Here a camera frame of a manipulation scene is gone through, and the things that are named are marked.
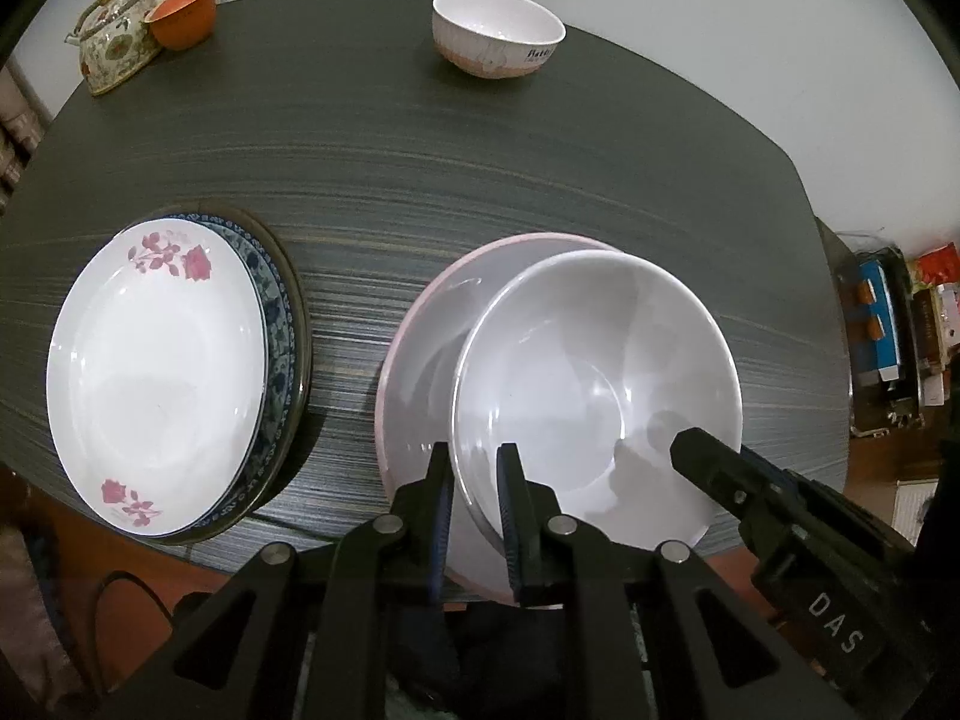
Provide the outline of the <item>large pink bowl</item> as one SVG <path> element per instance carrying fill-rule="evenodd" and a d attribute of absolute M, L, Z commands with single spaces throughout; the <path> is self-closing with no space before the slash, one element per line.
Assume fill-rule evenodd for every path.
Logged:
<path fill-rule="evenodd" d="M 441 271 L 410 305 L 381 366 L 374 445 L 387 496 L 427 474 L 433 444 L 449 437 L 460 349 L 503 286 L 540 260 L 605 242 L 566 232 L 526 232 L 472 250 Z"/>

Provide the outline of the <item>white bowl blue Dog print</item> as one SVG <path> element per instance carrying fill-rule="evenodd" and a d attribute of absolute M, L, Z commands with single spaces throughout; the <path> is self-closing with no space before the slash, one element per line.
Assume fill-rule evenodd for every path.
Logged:
<path fill-rule="evenodd" d="M 460 349 L 449 447 L 478 530 L 505 546 L 496 452 L 619 543 L 697 546 L 719 507 L 675 472 L 688 427 L 742 442 L 739 374 L 715 317 L 679 278 L 618 250 L 529 266 L 483 309 Z"/>

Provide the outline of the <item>white plate pink flowers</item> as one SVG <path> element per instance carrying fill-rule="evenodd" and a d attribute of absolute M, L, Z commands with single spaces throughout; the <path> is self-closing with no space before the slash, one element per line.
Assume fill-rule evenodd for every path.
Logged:
<path fill-rule="evenodd" d="M 60 465 L 104 522 L 158 538 L 213 509 L 256 437 L 259 298 L 220 234 L 158 218 L 117 232 L 53 327 L 46 408 Z"/>

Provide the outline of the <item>white bowl pink base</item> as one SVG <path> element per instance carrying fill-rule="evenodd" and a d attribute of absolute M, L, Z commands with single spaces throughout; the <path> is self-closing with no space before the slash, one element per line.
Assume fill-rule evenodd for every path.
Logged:
<path fill-rule="evenodd" d="M 433 0 L 433 44 L 475 78 L 532 75 L 565 40 L 566 26 L 534 0 Z"/>

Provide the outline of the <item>small blue floral plate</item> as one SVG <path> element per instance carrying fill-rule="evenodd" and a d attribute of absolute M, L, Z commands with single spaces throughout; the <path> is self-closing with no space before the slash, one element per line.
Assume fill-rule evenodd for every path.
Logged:
<path fill-rule="evenodd" d="M 295 316 L 290 294 L 274 257 L 265 245 L 235 221 L 210 213 L 176 213 L 178 220 L 192 221 L 212 229 L 231 245 L 244 262 L 259 298 L 265 338 L 265 387 L 256 437 L 218 504 L 190 527 L 174 533 L 176 538 L 208 538 L 215 528 L 236 518 L 254 494 L 263 488 L 280 447 L 281 433 L 293 406 L 296 372 Z"/>

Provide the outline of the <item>large blue floral plate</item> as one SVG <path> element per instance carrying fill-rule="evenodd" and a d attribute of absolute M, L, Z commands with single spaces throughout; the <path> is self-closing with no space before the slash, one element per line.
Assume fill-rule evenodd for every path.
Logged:
<path fill-rule="evenodd" d="M 267 328 L 267 388 L 260 427 L 249 457 L 212 512 L 171 535 L 164 546 L 187 546 L 215 538 L 267 504 L 295 474 L 301 418 L 308 410 L 313 377 L 313 339 L 301 280 L 286 247 L 249 211 L 215 200 L 174 203 L 151 211 L 221 232 L 251 271 Z"/>

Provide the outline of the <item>side shelf with clutter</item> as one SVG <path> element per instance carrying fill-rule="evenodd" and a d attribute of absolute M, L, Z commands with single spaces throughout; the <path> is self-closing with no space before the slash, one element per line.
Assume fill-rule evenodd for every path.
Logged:
<path fill-rule="evenodd" d="M 949 332 L 940 296 L 913 280 L 896 245 L 857 250 L 818 227 L 850 353 L 851 434 L 880 437 L 926 426 L 949 405 Z"/>

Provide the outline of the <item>beige patterned curtain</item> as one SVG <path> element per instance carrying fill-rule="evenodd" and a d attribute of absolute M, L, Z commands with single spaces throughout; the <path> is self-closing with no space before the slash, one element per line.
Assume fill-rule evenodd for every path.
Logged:
<path fill-rule="evenodd" d="M 7 211 L 11 195 L 21 182 L 26 164 L 46 135 L 41 117 L 21 91 L 10 69 L 3 65 L 0 82 L 0 174 L 2 174 L 2 211 Z"/>

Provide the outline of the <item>floral ceramic teapot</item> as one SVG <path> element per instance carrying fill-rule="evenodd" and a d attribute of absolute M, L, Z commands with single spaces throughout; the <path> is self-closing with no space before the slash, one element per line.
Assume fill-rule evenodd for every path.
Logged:
<path fill-rule="evenodd" d="M 65 43 L 78 47 L 80 71 L 89 93 L 104 96 L 143 70 L 161 46 L 146 15 L 164 0 L 94 0 Z"/>

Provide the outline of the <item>orange lidded cup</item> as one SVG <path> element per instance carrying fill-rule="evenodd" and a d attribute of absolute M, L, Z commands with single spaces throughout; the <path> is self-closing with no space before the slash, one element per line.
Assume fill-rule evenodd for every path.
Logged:
<path fill-rule="evenodd" d="M 217 0 L 161 0 L 145 23 L 161 47 L 182 52 L 212 36 L 215 18 Z"/>

